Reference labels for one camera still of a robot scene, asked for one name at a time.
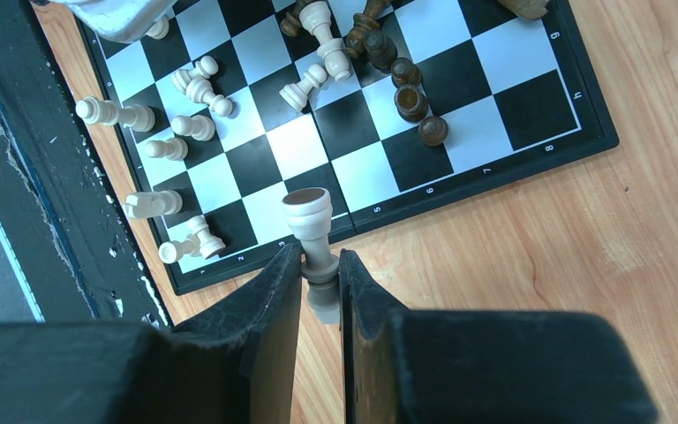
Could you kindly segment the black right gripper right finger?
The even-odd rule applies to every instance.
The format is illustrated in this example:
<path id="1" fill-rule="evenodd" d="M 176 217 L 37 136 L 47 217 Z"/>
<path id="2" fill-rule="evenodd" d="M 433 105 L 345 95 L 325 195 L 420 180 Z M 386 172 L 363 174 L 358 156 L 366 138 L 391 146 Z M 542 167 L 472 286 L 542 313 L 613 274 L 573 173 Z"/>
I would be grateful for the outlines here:
<path id="1" fill-rule="evenodd" d="M 575 311 L 412 309 L 339 261 L 349 423 L 654 423 L 623 339 Z"/>

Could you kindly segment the black white chessboard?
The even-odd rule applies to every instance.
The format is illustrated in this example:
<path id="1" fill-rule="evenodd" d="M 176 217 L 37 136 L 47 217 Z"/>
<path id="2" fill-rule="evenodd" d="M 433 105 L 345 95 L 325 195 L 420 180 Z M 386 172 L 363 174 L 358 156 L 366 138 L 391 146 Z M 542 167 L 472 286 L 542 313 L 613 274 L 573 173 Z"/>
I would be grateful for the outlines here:
<path id="1" fill-rule="evenodd" d="M 280 24 L 291 1 L 179 1 L 169 33 L 130 44 L 81 28 L 102 96 L 151 108 L 149 132 L 117 127 L 140 191 L 174 190 L 182 211 L 157 243 L 203 216 L 224 242 L 166 268 L 182 295 L 263 267 L 293 241 L 282 198 L 329 190 L 339 241 L 617 146 L 569 3 L 537 21 L 495 1 L 393 1 L 382 32 L 422 74 L 449 134 L 428 147 L 396 109 L 389 74 L 364 58 L 294 110 L 279 92 L 317 64 L 318 40 Z"/>

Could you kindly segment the white chess piece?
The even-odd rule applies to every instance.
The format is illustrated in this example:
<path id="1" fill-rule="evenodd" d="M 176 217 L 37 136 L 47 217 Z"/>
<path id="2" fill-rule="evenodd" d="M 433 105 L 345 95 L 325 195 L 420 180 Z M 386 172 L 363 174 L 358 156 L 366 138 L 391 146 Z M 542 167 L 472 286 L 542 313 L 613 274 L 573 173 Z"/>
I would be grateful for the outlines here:
<path id="1" fill-rule="evenodd" d="M 308 282 L 307 302 L 321 323 L 340 322 L 339 258 L 328 243 L 333 207 L 323 187 L 308 187 L 291 192 L 282 199 L 282 212 L 305 254 L 301 265 Z"/>

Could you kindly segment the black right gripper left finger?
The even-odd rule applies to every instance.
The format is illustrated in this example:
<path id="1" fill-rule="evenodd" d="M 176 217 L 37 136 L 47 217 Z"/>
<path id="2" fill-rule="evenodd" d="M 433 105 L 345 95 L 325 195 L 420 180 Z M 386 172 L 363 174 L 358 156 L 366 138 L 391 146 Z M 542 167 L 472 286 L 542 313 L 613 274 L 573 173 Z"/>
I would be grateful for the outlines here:
<path id="1" fill-rule="evenodd" d="M 0 323 L 0 423 L 287 423 L 301 250 L 173 329 Z"/>

